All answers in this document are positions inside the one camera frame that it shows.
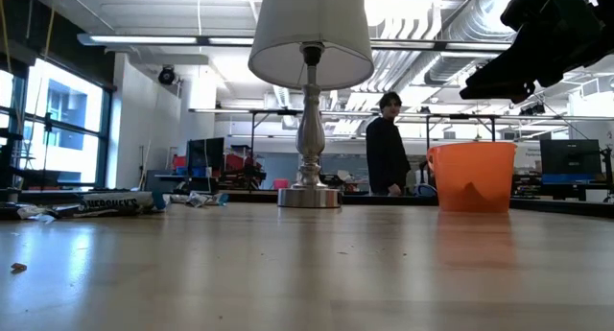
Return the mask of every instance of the candy bar wrapper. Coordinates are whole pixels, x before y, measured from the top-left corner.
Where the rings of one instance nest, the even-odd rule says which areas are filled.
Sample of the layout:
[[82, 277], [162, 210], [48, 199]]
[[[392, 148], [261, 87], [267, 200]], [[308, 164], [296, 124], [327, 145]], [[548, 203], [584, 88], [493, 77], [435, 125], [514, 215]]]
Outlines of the candy bar wrapper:
[[81, 196], [77, 206], [57, 207], [61, 218], [135, 216], [144, 213], [161, 212], [166, 201], [161, 193], [124, 192], [98, 193]]

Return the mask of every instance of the security camera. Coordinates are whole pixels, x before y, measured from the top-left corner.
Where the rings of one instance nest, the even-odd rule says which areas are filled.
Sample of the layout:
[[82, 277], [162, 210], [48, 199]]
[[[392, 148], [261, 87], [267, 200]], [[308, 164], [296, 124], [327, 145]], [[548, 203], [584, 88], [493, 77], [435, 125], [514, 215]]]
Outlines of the security camera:
[[162, 85], [173, 85], [177, 75], [175, 74], [174, 66], [163, 66], [162, 72], [160, 72], [159, 76], [157, 76], [157, 80]]

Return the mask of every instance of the table surface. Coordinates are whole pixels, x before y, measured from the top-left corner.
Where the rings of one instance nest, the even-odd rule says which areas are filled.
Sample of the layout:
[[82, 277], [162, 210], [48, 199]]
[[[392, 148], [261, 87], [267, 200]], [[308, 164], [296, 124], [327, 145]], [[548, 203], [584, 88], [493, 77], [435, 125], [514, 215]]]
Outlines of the table surface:
[[172, 205], [2, 222], [0, 250], [0, 330], [614, 327], [614, 223], [577, 216]]

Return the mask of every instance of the lamp base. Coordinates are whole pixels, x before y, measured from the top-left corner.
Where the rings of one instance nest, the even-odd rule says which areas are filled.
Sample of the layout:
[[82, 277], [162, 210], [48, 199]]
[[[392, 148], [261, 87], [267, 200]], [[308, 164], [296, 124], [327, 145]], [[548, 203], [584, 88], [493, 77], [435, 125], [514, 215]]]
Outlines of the lamp base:
[[277, 194], [277, 206], [339, 208], [342, 206], [342, 193], [328, 188], [285, 188]]

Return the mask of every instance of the wall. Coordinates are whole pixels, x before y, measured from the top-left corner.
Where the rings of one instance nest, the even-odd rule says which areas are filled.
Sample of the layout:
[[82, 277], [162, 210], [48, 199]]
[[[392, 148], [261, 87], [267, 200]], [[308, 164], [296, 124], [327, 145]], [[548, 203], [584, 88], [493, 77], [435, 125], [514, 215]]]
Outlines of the wall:
[[179, 141], [181, 99], [130, 64], [125, 54], [115, 61], [111, 134], [106, 182], [110, 188], [139, 183], [140, 146], [147, 151], [148, 170], [164, 169], [170, 147]]
[[[32, 64], [46, 45], [51, 9], [38, 0], [5, 0], [4, 6], [11, 55], [25, 64]], [[68, 4], [62, 2], [57, 10], [63, 12], [66, 6]], [[81, 28], [56, 13], [49, 42], [49, 59], [81, 77], [111, 88], [115, 53], [107, 52], [105, 47], [82, 45], [77, 40], [77, 34], [82, 33]], [[4, 44], [0, 44], [0, 47], [0, 51], [3, 51]], [[0, 68], [4, 68], [2, 64], [5, 61], [1, 59]], [[17, 75], [26, 77], [22, 73], [27, 71], [21, 64], [13, 67], [18, 67]]]
[[207, 139], [214, 136], [215, 114], [189, 112], [190, 99], [194, 95], [193, 81], [185, 81], [181, 85], [181, 121], [179, 140], [175, 144], [180, 155], [185, 154], [188, 140]]
[[[246, 122], [229, 121], [216, 122], [215, 136], [226, 137], [226, 145], [250, 145], [249, 138], [228, 138], [229, 134], [249, 134], [248, 124]], [[263, 122], [256, 129], [256, 134], [277, 134], [277, 135], [295, 135], [295, 130], [281, 130], [279, 123]], [[450, 144], [444, 141], [432, 141], [431, 146]], [[406, 141], [403, 143], [406, 154], [426, 154], [426, 139], [417, 141]], [[534, 168], [535, 160], [539, 160], [539, 143], [517, 143], [516, 160], [514, 165], [518, 168]], [[255, 138], [254, 151], [260, 153], [286, 153], [295, 154], [295, 141], [292, 139], [269, 139]], [[366, 144], [364, 140], [326, 140], [324, 154], [366, 154]]]

